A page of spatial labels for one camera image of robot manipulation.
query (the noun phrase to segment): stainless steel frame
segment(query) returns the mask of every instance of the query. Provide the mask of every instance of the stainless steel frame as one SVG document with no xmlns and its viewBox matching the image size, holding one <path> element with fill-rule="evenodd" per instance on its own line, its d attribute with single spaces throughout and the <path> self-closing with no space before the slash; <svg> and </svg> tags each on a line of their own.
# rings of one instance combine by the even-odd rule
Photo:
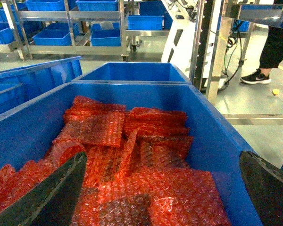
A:
<svg viewBox="0 0 283 226">
<path fill-rule="evenodd" d="M 210 71 L 206 92 L 206 97 L 212 104 L 216 101 L 223 67 L 222 61 L 232 19 L 283 28 L 283 5 L 237 5 L 227 4 L 227 1 L 222 6 L 220 31 L 215 45 L 215 62 L 212 62 L 213 68 Z M 235 125 L 283 125 L 283 114 L 225 114 L 224 117 Z"/>
<path fill-rule="evenodd" d="M 81 55 L 121 55 L 122 57 L 128 57 L 127 52 L 127 40 L 125 35 L 125 10 L 124 0 L 119 0 L 119 11 L 116 12 L 81 12 L 78 8 L 69 10 L 68 1 L 64 0 L 65 11 L 58 12 L 39 12 L 39 11 L 18 11 L 15 7 L 15 11 L 18 15 L 21 30 L 24 34 L 25 44 L 27 51 L 32 58 L 32 54 L 81 54 Z M 71 36 L 71 46 L 36 46 L 34 42 L 27 40 L 25 31 L 23 29 L 24 21 L 61 21 L 67 22 Z M 86 46 L 89 41 L 91 32 L 88 31 L 81 37 L 79 41 L 75 40 L 73 33 L 73 23 L 78 21 L 112 21 L 120 22 L 121 33 L 121 46 L 120 47 L 91 47 Z"/>
<path fill-rule="evenodd" d="M 10 43 L 10 44 L 0 45 L 0 53 L 10 53 L 10 52 L 17 50 L 19 57 L 22 60 L 25 60 L 26 59 L 26 52 L 25 52 L 22 40 L 21 40 L 20 35 L 19 35 L 16 20 L 14 18 L 14 14 L 12 13 L 9 1 L 8 0 L 2 0 L 1 2 L 2 2 L 2 6 L 3 6 L 4 12 L 6 14 L 7 20 L 8 20 L 9 27 L 13 31 L 15 41 Z"/>
</svg>

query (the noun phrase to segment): bubble wrap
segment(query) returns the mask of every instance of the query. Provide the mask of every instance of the bubble wrap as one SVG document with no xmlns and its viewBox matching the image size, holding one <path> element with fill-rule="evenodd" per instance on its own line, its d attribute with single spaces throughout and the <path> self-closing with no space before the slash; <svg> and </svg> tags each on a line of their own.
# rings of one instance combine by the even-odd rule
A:
<svg viewBox="0 0 283 226">
<path fill-rule="evenodd" d="M 11 165 L 7 164 L 0 169 L 0 212 L 2 211 L 1 203 L 6 200 L 16 181 L 17 173 Z"/>
<path fill-rule="evenodd" d="M 92 115 L 83 121 L 70 121 L 54 143 L 76 138 L 82 144 L 120 147 L 124 119 L 124 113 L 109 112 Z"/>
<path fill-rule="evenodd" d="M 140 121 L 166 121 L 179 122 L 183 126 L 187 120 L 185 112 L 180 111 L 162 111 L 154 108 L 135 107 L 130 112 L 131 120 Z"/>
<path fill-rule="evenodd" d="M 40 160 L 38 163 L 28 161 L 17 173 L 16 183 L 4 202 L 1 203 L 1 210 L 4 210 L 31 189 L 48 177 L 55 167 L 47 160 Z"/>
<path fill-rule="evenodd" d="M 110 112 L 126 111 L 126 105 L 103 104 L 99 101 L 92 100 L 88 97 L 83 97 L 83 96 L 76 96 L 73 101 L 73 106 L 85 107 L 91 110 L 101 110 L 101 111 L 110 111 Z"/>
<path fill-rule="evenodd" d="M 149 194 L 149 214 L 156 226 L 230 226 L 209 172 L 143 167 L 130 177 L 99 186 L 99 203 Z"/>
<path fill-rule="evenodd" d="M 137 139 L 157 146 L 172 148 L 182 159 L 186 159 L 194 141 L 194 137 L 190 136 L 138 136 Z"/>
<path fill-rule="evenodd" d="M 131 163 L 131 156 L 134 150 L 134 146 L 136 143 L 136 136 L 138 130 L 132 132 L 125 142 L 125 149 L 121 156 L 121 161 L 119 165 L 118 172 L 114 175 L 116 179 L 125 178 L 130 175 L 130 163 Z"/>
<path fill-rule="evenodd" d="M 81 143 L 76 140 L 60 140 L 53 144 L 49 158 L 55 167 L 59 167 L 78 152 L 85 152 Z"/>
<path fill-rule="evenodd" d="M 98 226 L 98 189 L 82 188 L 71 226 Z"/>
<path fill-rule="evenodd" d="M 99 205 L 99 226 L 151 226 L 147 194 L 128 196 Z"/>
</svg>

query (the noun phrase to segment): black pants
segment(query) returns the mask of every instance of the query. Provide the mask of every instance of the black pants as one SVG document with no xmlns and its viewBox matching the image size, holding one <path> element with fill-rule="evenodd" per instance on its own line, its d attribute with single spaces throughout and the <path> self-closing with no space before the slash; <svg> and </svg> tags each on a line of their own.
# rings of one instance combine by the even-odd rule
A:
<svg viewBox="0 0 283 226">
<path fill-rule="evenodd" d="M 274 4 L 283 4 L 275 0 Z M 277 68 L 283 61 L 283 29 L 269 27 L 265 46 L 260 57 L 260 68 Z"/>
</svg>

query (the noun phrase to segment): caster wheel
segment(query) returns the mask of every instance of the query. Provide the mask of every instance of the caster wheel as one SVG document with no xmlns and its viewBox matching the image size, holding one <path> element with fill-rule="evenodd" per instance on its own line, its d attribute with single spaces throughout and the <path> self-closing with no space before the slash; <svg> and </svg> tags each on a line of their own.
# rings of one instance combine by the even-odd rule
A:
<svg viewBox="0 0 283 226">
<path fill-rule="evenodd" d="M 127 56 L 123 56 L 123 62 L 129 62 L 128 57 Z"/>
</svg>

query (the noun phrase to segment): metal post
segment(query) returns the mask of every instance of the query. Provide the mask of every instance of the metal post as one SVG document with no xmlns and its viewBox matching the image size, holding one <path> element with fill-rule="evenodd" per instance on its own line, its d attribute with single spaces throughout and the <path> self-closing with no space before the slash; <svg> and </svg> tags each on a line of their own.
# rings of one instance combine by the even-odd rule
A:
<svg viewBox="0 0 283 226">
<path fill-rule="evenodd" d="M 17 15 L 17 17 L 18 17 L 18 20 L 19 20 L 20 29 L 21 29 L 22 34 L 23 34 L 24 43 L 25 43 L 25 45 L 26 45 L 26 49 L 27 49 L 29 58 L 32 60 L 32 59 L 33 59 L 33 55 L 32 55 L 31 52 L 29 51 L 29 47 L 28 47 L 28 46 L 29 46 L 29 43 L 28 43 L 27 36 L 26 36 L 25 30 L 24 30 L 24 27 L 23 27 L 22 18 L 21 18 L 20 15 L 19 15 L 18 5 L 17 5 L 17 3 L 16 3 L 16 0 L 12 0 L 12 2 L 13 2 L 13 5 L 14 5 L 15 13 L 16 13 L 16 15 Z"/>
<path fill-rule="evenodd" d="M 206 64 L 206 57 L 208 51 L 208 41 L 212 25 L 211 18 L 213 17 L 215 0 L 200 1 L 198 4 L 198 17 L 196 20 L 197 30 L 194 38 L 195 48 L 192 53 L 190 79 L 193 85 L 201 90 L 203 71 Z"/>
<path fill-rule="evenodd" d="M 199 45 L 201 45 L 200 35 L 202 32 L 201 27 L 202 27 L 204 4 L 205 4 L 205 0 L 198 1 L 198 13 L 197 13 L 197 18 L 196 18 L 196 32 L 194 35 L 193 51 L 192 51 L 190 74 L 189 74 L 189 78 L 193 85 L 195 85 L 194 78 L 195 78 L 196 67 L 197 67 L 198 49 L 199 49 Z"/>
<path fill-rule="evenodd" d="M 210 75 L 208 77 L 208 86 L 206 90 L 206 97 L 211 102 L 211 104 L 215 104 L 218 87 L 219 87 L 219 81 L 221 76 L 221 71 L 223 68 L 223 58 L 225 55 L 225 49 L 227 45 L 227 39 L 230 34 L 230 29 L 232 26 L 232 19 L 225 17 L 226 13 L 226 4 L 230 0 L 224 0 L 221 7 L 221 21 L 220 21 L 220 29 L 219 29 L 219 35 L 217 39 L 217 43 L 215 43 L 216 47 L 216 57 L 214 61 L 212 61 L 213 69 L 210 72 Z"/>
<path fill-rule="evenodd" d="M 21 41 L 21 38 L 20 38 L 20 35 L 19 35 L 16 20 L 15 20 L 13 12 L 11 10 L 9 1 L 8 0 L 2 0 L 1 3 L 2 3 L 3 9 L 4 9 L 4 12 L 5 12 L 6 18 L 8 20 L 9 27 L 13 31 L 15 40 L 18 42 L 18 49 L 17 50 L 18 50 L 19 56 L 22 60 L 25 60 L 26 59 L 25 50 L 24 50 L 24 47 L 23 47 L 23 44 L 22 44 L 22 41 Z"/>
<path fill-rule="evenodd" d="M 67 23 L 68 23 L 69 31 L 70 31 L 71 45 L 75 51 L 75 35 L 74 35 L 73 23 L 70 18 L 70 14 L 69 14 L 68 0 L 64 0 L 64 4 L 65 4 L 66 16 L 67 16 Z"/>
<path fill-rule="evenodd" d="M 122 57 L 124 61 L 128 61 L 127 44 L 126 44 L 126 33 L 125 33 L 125 9 L 124 0 L 119 0 L 119 17 L 120 17 L 120 33 L 121 33 L 121 46 L 122 46 Z"/>
</svg>

